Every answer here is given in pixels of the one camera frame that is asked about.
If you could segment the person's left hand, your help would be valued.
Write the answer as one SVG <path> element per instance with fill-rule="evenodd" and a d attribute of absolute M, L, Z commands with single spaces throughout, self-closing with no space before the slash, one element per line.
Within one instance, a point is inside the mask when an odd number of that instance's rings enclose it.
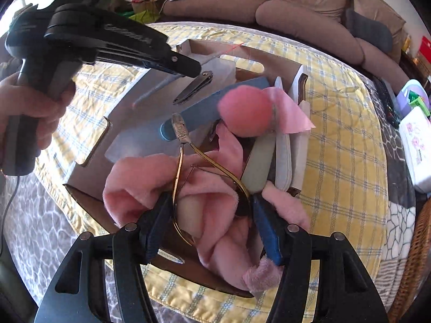
<path fill-rule="evenodd" d="M 39 119 L 37 145 L 41 150 L 46 149 L 76 91 L 75 83 L 70 81 L 60 99 L 53 101 L 32 87 L 18 86 L 17 80 L 18 73 L 15 73 L 1 81 L 1 163 L 4 159 L 6 127 L 11 116 L 24 114 Z"/>

